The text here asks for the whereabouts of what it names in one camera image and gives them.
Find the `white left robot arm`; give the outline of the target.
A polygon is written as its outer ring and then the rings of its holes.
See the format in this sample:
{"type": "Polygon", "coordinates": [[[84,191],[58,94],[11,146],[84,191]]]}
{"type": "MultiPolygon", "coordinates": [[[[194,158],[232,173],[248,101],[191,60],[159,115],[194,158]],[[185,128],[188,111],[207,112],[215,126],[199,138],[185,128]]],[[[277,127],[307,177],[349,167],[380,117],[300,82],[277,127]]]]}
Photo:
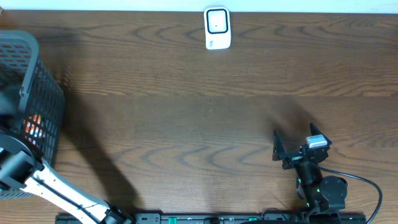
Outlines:
{"type": "Polygon", "coordinates": [[[55,138],[38,112],[19,110],[18,85],[1,88],[1,190],[21,190],[64,209],[81,223],[134,223],[107,201],[92,196],[59,175],[42,150],[55,138]]]}

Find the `orange small snack box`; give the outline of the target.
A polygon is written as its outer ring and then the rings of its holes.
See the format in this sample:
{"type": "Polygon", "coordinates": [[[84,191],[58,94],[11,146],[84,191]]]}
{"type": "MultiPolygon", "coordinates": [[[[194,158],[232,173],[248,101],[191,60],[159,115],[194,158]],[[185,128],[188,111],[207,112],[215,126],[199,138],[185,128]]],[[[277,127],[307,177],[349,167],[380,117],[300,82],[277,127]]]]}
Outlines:
{"type": "Polygon", "coordinates": [[[43,124],[44,119],[40,114],[35,114],[28,117],[28,120],[23,120],[23,130],[27,135],[27,139],[35,145],[43,139],[43,124]]]}

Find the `black mesh plastic basket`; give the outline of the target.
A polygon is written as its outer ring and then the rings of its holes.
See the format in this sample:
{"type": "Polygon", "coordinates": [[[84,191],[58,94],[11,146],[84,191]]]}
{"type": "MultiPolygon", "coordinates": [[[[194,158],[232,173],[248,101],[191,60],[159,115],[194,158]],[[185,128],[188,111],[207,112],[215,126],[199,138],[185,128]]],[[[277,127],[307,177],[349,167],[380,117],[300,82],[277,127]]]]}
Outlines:
{"type": "MultiPolygon", "coordinates": [[[[65,111],[65,97],[39,53],[39,43],[33,35],[21,30],[1,31],[1,88],[18,85],[22,95],[19,110],[26,116],[38,112],[46,118],[55,142],[42,153],[52,166],[65,111]]],[[[1,190],[2,199],[27,196],[28,193],[21,190],[1,190]]]]}

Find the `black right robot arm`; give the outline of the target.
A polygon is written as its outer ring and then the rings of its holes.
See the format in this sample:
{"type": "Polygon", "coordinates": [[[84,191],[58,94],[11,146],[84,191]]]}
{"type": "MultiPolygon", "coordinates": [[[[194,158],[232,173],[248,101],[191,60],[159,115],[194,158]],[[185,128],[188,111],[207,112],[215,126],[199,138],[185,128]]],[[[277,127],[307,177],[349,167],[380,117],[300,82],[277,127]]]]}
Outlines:
{"type": "Polygon", "coordinates": [[[324,177],[319,163],[328,157],[332,142],[313,124],[311,135],[296,152],[287,152],[279,133],[275,130],[272,160],[282,161],[282,168],[295,169],[297,190],[307,201],[310,211],[315,213],[335,212],[346,207],[348,184],[345,179],[334,175],[324,177]]]}

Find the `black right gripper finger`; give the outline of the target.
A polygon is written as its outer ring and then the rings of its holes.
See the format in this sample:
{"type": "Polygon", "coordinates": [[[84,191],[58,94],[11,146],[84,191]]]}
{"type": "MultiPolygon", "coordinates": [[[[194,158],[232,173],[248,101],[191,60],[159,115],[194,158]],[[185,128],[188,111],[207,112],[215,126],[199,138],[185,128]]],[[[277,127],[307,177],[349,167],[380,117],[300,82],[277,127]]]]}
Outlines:
{"type": "Polygon", "coordinates": [[[273,131],[273,137],[274,137],[274,148],[273,148],[272,160],[281,161],[285,157],[285,149],[282,144],[282,141],[280,140],[278,131],[276,129],[273,131]]]}
{"type": "Polygon", "coordinates": [[[310,123],[310,132],[312,136],[319,136],[321,135],[325,141],[327,142],[327,144],[330,146],[332,144],[332,141],[327,138],[316,126],[314,123],[310,123]]]}

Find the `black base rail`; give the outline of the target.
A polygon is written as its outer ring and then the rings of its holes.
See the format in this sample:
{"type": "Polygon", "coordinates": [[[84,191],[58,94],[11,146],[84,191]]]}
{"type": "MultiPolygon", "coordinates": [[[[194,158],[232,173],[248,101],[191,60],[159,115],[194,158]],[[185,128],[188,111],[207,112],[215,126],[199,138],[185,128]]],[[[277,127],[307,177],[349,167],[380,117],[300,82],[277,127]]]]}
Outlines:
{"type": "MultiPolygon", "coordinates": [[[[301,223],[298,218],[292,218],[288,213],[277,211],[264,215],[161,215],[159,213],[137,213],[134,216],[137,224],[240,224],[240,223],[301,223]]],[[[364,215],[315,215],[310,223],[366,223],[364,215]]]]}

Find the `white barcode scanner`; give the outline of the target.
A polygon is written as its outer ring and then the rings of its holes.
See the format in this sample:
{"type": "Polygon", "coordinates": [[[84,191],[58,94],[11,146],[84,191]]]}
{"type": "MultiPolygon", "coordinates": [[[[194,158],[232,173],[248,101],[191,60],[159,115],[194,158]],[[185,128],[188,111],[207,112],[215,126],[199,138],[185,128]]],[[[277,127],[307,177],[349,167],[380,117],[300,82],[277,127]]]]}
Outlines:
{"type": "Polygon", "coordinates": [[[231,21],[226,7],[209,7],[204,13],[205,46],[208,50],[223,50],[231,45],[231,21]]]}

